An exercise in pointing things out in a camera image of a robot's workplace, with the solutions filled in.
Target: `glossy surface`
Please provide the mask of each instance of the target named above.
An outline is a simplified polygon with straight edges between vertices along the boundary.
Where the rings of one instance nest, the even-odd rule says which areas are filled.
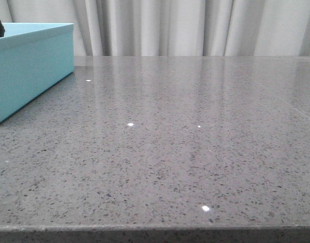
[[[0,125],[0,230],[310,227],[310,59],[75,65]]]

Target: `speckled stone surface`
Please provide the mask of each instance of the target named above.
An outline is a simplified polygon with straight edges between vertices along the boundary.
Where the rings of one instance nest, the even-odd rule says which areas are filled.
[[[77,57],[0,124],[0,242],[64,239],[310,242],[310,58]]]

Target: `white curtain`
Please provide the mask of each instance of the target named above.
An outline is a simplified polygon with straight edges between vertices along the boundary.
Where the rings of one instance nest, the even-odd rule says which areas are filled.
[[[310,56],[310,0],[0,0],[0,18],[74,23],[83,56]]]

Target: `light blue box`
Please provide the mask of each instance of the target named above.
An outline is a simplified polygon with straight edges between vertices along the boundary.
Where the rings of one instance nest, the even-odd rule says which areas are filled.
[[[70,23],[4,23],[0,122],[74,70]]]

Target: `gray quartz countertop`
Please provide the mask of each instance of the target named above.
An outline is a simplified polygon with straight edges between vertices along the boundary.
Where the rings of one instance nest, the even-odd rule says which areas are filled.
[[[0,124],[0,231],[310,229],[310,58],[76,57]]]

